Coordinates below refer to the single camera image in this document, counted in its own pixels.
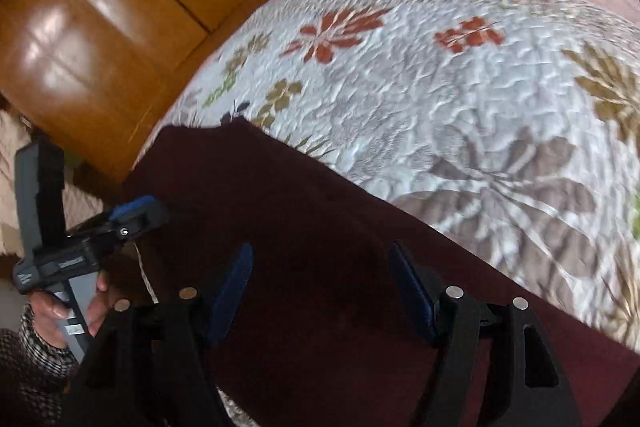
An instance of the maroon pants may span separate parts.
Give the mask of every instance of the maroon pants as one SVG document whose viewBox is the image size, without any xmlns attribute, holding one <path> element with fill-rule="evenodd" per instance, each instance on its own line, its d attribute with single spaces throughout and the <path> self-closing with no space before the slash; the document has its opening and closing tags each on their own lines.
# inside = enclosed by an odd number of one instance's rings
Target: maroon pants
<svg viewBox="0 0 640 427">
<path fill-rule="evenodd" d="M 253 245 L 254 273 L 211 368 L 261 427 L 408 425 L 435 351 L 414 333 L 390 280 L 395 239 L 476 299 L 524 296 L 586 426 L 602 422 L 640 365 L 635 353 L 244 120 L 164 129 L 125 190 L 154 195 L 174 216 L 143 249 L 161 300 L 221 269 L 242 242 Z M 486 353 L 483 346 L 465 425 L 478 413 Z"/>
</svg>

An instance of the hand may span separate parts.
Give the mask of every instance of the hand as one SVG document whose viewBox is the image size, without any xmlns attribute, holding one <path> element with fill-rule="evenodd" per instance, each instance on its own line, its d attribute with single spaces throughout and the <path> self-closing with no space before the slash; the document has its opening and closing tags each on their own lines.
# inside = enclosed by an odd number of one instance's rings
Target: hand
<svg viewBox="0 0 640 427">
<path fill-rule="evenodd" d="M 96 282 L 95 296 L 86 310 L 85 318 L 92 336 L 100 329 L 109 310 L 122 298 L 121 293 L 109 286 L 107 272 L 101 271 Z M 36 291 L 30 297 L 33 309 L 33 328 L 41 338 L 53 347 L 66 347 L 65 337 L 56 325 L 56 320 L 66 319 L 68 308 L 53 295 Z"/>
</svg>

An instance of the floral quilt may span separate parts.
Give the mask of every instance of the floral quilt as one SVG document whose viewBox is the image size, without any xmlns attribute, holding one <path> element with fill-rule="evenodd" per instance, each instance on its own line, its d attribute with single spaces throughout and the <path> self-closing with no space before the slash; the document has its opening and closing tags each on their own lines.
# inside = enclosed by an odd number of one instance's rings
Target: floral quilt
<svg viewBox="0 0 640 427">
<path fill-rule="evenodd" d="M 636 71 L 582 0 L 276 0 L 146 147 L 243 116 L 640 350 Z"/>
</svg>

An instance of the gray handle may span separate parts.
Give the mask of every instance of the gray handle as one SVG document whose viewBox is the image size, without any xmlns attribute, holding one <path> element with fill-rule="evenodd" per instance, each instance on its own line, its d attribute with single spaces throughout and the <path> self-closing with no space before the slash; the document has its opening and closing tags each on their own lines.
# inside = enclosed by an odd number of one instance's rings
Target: gray handle
<svg viewBox="0 0 640 427">
<path fill-rule="evenodd" d="M 82 362 L 84 359 L 84 354 L 89 349 L 92 340 L 88 331 L 86 310 L 94 298 L 97 280 L 98 272 L 93 272 L 47 288 L 48 292 L 53 293 L 72 311 L 69 318 L 57 320 L 56 324 L 78 362 Z"/>
</svg>

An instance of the round metal bolt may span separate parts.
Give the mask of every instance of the round metal bolt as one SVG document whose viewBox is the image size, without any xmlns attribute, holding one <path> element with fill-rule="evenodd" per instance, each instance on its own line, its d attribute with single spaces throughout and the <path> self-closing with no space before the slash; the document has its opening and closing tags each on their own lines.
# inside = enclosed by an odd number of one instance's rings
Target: round metal bolt
<svg viewBox="0 0 640 427">
<path fill-rule="evenodd" d="M 445 291 L 452 299 L 460 299 L 465 294 L 464 290 L 460 286 L 449 286 Z"/>
<path fill-rule="evenodd" d="M 113 309 L 117 312 L 125 312 L 131 307 L 129 299 L 120 299 L 113 305 Z"/>
<path fill-rule="evenodd" d="M 527 299 L 524 297 L 516 297 L 513 299 L 513 305 L 519 310 L 526 310 L 529 307 Z"/>
<path fill-rule="evenodd" d="M 178 295 L 180 296 L 180 299 L 188 301 L 189 299 L 193 299 L 196 295 L 198 295 L 198 290 L 191 286 L 187 286 L 187 288 L 182 288 Z"/>
</svg>

